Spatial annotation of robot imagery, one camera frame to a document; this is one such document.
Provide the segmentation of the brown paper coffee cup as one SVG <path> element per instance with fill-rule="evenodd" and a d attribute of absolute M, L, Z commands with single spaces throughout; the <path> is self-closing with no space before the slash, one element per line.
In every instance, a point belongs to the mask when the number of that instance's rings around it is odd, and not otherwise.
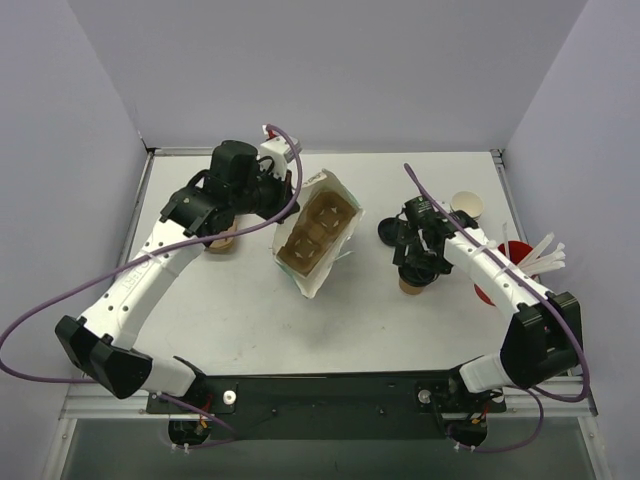
<path fill-rule="evenodd" d="M 407 283 L 402 278 L 399 279 L 399 288 L 403 293 L 411 296 L 419 295 L 425 289 L 424 286 L 415 286 Z"/>

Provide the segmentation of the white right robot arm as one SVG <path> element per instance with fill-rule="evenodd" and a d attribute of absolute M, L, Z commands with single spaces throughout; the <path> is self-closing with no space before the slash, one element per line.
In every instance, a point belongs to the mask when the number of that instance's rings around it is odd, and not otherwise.
<path fill-rule="evenodd" d="M 453 370 L 469 394 L 505 386 L 535 387 L 583 364 L 581 309 L 568 292 L 556 294 L 513 264 L 462 210 L 447 213 L 418 196 L 378 225 L 393 248 L 402 285 L 418 290 L 459 270 L 507 321 L 498 352 Z"/>

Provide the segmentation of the single brown pulp cup carrier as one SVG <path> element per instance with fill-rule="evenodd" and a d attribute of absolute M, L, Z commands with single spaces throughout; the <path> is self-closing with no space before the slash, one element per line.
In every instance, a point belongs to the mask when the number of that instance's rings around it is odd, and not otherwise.
<path fill-rule="evenodd" d="M 276 257 L 306 277 L 344 232 L 357 209 L 335 191 L 315 194 L 303 208 Z"/>

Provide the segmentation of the green paper takeout bag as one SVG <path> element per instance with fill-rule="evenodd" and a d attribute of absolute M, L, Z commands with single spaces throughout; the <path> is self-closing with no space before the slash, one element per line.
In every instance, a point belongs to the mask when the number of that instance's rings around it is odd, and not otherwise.
<path fill-rule="evenodd" d="M 323 169 L 302 184 L 300 211 L 276 227 L 275 263 L 307 299 L 316 296 L 364 216 L 355 196 Z"/>

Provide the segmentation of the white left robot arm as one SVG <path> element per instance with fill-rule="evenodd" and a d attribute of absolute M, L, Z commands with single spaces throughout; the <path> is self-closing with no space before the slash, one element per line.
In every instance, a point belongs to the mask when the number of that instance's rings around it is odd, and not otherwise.
<path fill-rule="evenodd" d="M 118 399 L 139 390 L 169 394 L 183 411 L 204 402 L 203 373 L 179 357 L 154 358 L 136 349 L 140 331 L 183 270 L 213 242 L 231 236 L 234 220 L 254 214 L 266 224 L 298 212 L 298 140 L 273 126 L 254 147 L 225 140 L 208 168 L 175 191 L 143 247 L 110 288 L 79 317 L 63 317 L 55 334 L 72 364 Z"/>

